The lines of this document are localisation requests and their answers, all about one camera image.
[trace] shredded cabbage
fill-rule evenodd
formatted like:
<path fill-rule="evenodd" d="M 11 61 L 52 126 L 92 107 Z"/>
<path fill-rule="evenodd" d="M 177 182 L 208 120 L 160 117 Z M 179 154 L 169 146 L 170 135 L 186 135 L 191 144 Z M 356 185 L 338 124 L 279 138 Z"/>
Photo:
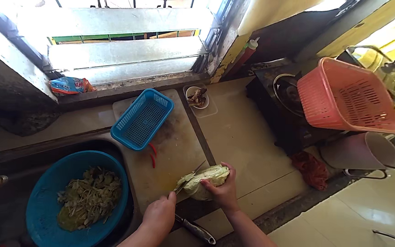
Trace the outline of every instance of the shredded cabbage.
<path fill-rule="evenodd" d="M 226 166 L 210 166 L 193 177 L 190 177 L 192 174 L 185 175 L 178 181 L 178 185 L 188 180 L 188 183 L 184 186 L 184 191 L 191 198 L 201 201 L 211 201 L 213 199 L 212 194 L 200 184 L 201 179 L 209 179 L 217 187 L 225 183 L 228 174 L 230 174 L 230 170 Z"/>

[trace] pink plastic basket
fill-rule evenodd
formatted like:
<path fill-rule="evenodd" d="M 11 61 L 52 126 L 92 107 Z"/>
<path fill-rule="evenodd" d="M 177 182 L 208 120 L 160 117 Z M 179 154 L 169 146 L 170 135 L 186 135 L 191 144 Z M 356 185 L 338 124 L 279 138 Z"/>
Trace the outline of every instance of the pink plastic basket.
<path fill-rule="evenodd" d="M 382 81 L 372 72 L 331 58 L 297 84 L 311 126 L 395 134 L 395 108 Z"/>

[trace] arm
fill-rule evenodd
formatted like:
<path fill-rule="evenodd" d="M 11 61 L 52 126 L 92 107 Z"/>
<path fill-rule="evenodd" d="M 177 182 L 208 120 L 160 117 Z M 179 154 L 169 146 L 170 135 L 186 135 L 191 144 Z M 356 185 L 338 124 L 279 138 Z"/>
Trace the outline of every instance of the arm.
<path fill-rule="evenodd" d="M 176 194 L 162 196 L 146 209 L 143 222 L 118 247 L 156 247 L 168 235 L 175 223 Z"/>
<path fill-rule="evenodd" d="M 207 180 L 201 180 L 200 183 L 214 195 L 214 199 L 222 208 L 233 226 L 234 231 L 240 236 L 243 246 L 277 247 L 277 245 L 240 210 L 236 198 L 236 170 L 228 163 L 222 162 L 222 165 L 230 169 L 230 174 L 223 185 L 214 187 Z"/>

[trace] hand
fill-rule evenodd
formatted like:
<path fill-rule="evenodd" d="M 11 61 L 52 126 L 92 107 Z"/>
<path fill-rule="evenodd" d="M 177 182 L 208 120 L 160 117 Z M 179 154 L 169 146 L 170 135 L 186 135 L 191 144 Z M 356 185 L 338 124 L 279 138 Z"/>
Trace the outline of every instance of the hand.
<path fill-rule="evenodd" d="M 234 213 L 240 210 L 236 198 L 236 169 L 230 164 L 222 162 L 230 170 L 225 183 L 219 187 L 214 187 L 209 180 L 202 179 L 200 183 L 213 194 L 215 201 L 220 205 L 225 214 Z"/>
<path fill-rule="evenodd" d="M 143 216 L 142 228 L 148 228 L 150 234 L 164 239 L 175 223 L 176 194 L 172 191 L 152 202 Z"/>

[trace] kitchen sink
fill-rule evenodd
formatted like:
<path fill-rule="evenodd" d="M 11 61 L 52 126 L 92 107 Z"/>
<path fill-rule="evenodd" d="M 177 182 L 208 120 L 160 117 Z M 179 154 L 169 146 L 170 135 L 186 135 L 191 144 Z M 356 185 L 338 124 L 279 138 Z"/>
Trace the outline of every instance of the kitchen sink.
<path fill-rule="evenodd" d="M 25 210 L 30 193 L 41 175 L 59 159 L 84 150 L 96 150 L 107 153 L 117 159 L 126 170 L 130 193 L 120 222 L 114 230 L 99 244 L 100 247 L 112 247 L 132 234 L 140 225 L 142 216 L 135 198 L 132 179 L 123 157 L 123 147 L 111 138 L 109 131 L 77 136 L 52 144 L 36 145 L 0 158 L 0 175 L 6 175 L 8 182 L 0 186 L 0 244 L 11 241 L 21 246 L 35 246 L 28 235 L 25 224 Z"/>

